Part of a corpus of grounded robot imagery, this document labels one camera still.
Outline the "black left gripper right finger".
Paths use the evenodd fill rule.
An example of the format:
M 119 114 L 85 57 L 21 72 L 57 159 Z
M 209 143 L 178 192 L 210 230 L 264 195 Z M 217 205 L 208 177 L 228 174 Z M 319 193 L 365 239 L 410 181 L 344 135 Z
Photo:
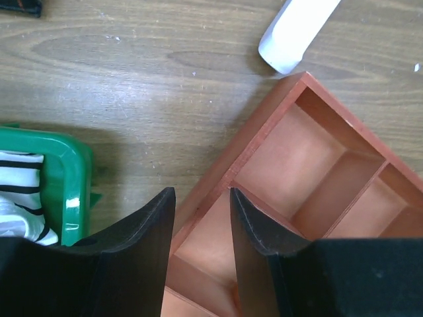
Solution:
M 421 316 L 422 240 L 307 240 L 230 190 L 246 316 Z

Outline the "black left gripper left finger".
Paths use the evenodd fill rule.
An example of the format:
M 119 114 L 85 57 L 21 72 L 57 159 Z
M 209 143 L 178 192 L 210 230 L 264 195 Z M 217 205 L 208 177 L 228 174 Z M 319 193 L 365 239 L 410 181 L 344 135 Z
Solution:
M 1 239 L 2 316 L 159 316 L 176 205 L 164 188 L 72 246 Z

